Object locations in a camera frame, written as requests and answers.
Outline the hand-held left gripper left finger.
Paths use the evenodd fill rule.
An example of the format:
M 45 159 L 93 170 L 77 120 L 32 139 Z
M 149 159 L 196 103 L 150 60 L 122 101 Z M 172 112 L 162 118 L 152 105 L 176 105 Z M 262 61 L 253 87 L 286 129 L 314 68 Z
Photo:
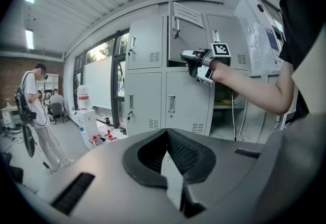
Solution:
M 152 130 L 89 151 L 50 177 L 38 211 L 48 223 L 178 223 L 166 189 L 138 181 L 158 175 L 139 161 L 139 148 L 164 135 Z

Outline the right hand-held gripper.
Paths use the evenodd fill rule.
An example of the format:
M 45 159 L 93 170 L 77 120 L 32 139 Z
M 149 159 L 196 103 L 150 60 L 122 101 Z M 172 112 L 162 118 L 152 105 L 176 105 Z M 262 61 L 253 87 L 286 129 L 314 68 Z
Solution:
M 226 67 L 231 63 L 231 53 L 225 43 L 211 43 L 206 49 L 184 50 L 180 55 L 187 61 L 189 75 L 209 87 L 219 81 L 221 72 L 217 65 Z

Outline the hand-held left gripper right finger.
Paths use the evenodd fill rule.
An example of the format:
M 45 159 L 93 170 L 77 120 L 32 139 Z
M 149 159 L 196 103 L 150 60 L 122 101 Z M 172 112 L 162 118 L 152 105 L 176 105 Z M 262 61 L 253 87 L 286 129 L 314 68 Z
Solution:
M 169 129 L 195 156 L 186 165 L 183 206 L 168 223 L 286 223 L 305 217 L 300 204 L 325 162 L 325 121 L 296 121 L 266 144 L 203 138 Z

